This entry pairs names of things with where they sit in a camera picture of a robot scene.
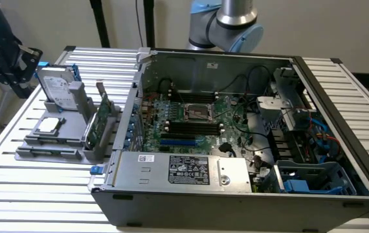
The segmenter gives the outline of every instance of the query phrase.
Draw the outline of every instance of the warning label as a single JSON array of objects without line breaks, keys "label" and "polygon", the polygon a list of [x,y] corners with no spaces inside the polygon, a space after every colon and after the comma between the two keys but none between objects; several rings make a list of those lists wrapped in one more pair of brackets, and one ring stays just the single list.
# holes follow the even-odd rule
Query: warning label
[{"label": "warning label", "polygon": [[209,185],[209,162],[206,157],[170,156],[170,183]]}]

